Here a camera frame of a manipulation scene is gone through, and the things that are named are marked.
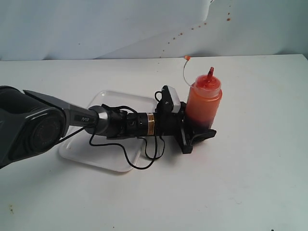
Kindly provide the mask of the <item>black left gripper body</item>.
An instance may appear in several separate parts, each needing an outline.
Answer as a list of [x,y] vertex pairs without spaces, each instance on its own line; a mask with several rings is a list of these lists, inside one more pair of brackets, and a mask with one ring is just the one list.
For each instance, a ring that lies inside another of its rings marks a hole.
[[157,134],[173,136],[183,154],[191,154],[193,150],[193,130],[185,119],[186,103],[180,102],[178,113],[169,110],[169,104],[160,101],[155,109]]

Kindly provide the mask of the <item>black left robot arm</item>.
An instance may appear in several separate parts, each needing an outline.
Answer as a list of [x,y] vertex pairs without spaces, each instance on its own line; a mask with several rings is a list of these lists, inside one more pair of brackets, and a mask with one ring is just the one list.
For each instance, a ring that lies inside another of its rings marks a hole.
[[110,146],[129,138],[155,141],[165,136],[176,139],[183,154],[196,143],[210,139],[216,131],[196,127],[186,116],[187,105],[175,98],[170,87],[161,89],[161,99],[152,113],[139,113],[126,106],[95,105],[88,109],[50,95],[0,88],[0,165],[28,159],[69,139],[70,126],[91,136],[104,136]]

